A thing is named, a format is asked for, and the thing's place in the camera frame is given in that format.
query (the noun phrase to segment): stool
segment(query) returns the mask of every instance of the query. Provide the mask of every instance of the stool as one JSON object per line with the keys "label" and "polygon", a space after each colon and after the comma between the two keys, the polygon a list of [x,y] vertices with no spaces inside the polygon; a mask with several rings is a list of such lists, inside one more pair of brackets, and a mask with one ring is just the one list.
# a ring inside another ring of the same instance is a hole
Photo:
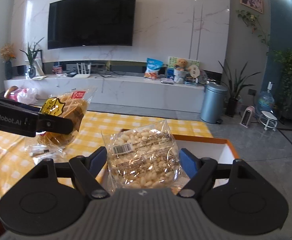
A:
{"label": "stool", "polygon": [[261,122],[265,126],[265,130],[268,130],[268,128],[272,128],[273,131],[276,131],[278,119],[272,113],[267,111],[261,111],[259,122]]}

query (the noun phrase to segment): yellow checkered tablecloth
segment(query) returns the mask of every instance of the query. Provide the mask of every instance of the yellow checkered tablecloth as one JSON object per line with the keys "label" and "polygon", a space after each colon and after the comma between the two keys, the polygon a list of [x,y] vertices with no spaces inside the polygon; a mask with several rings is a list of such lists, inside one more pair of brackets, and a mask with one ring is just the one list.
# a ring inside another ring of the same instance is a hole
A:
{"label": "yellow checkered tablecloth", "polygon": [[[64,152],[69,160],[77,155],[89,156],[103,146],[102,134],[114,134],[121,129],[132,129],[162,120],[162,118],[122,114],[87,112],[76,139]],[[167,120],[173,134],[212,137],[203,122]],[[24,136],[0,131],[0,198],[34,167],[32,158],[24,152]],[[97,176],[101,182],[106,166]],[[59,178],[60,183],[71,186],[70,179]]]}

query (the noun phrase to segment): floor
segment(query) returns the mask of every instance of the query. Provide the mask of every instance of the floor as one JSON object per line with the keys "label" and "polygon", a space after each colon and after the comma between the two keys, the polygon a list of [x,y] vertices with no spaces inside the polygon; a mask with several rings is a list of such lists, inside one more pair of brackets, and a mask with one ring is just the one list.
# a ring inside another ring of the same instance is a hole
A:
{"label": "floor", "polygon": [[[160,110],[152,108],[91,104],[91,111],[144,115],[182,120],[198,120],[200,114]],[[231,118],[223,116],[223,124],[209,124],[212,135],[216,138],[229,139],[239,156],[247,161],[256,171],[280,191],[289,203],[288,218],[282,231],[292,239],[292,131],[289,124],[280,125],[288,130],[265,131],[258,123],[249,128],[239,125],[239,115]]]}

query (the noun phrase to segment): barcode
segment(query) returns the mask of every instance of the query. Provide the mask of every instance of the barcode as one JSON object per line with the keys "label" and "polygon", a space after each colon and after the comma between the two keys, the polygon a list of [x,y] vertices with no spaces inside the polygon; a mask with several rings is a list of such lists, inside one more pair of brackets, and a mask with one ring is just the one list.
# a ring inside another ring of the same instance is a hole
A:
{"label": "barcode", "polygon": [[130,152],[132,150],[132,144],[131,143],[126,143],[123,145],[117,145],[113,147],[114,154],[123,154]]}

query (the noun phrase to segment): dark blue wall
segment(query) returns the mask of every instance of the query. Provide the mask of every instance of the dark blue wall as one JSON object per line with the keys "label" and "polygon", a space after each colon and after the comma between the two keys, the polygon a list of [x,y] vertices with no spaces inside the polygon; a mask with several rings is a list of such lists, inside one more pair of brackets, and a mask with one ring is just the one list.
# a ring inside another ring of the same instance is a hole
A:
{"label": "dark blue wall", "polygon": [[[270,50],[285,50],[292,48],[292,0],[270,0]],[[262,81],[261,91],[267,90],[268,82],[274,82],[272,94],[279,86],[281,65],[273,61],[269,53]]]}

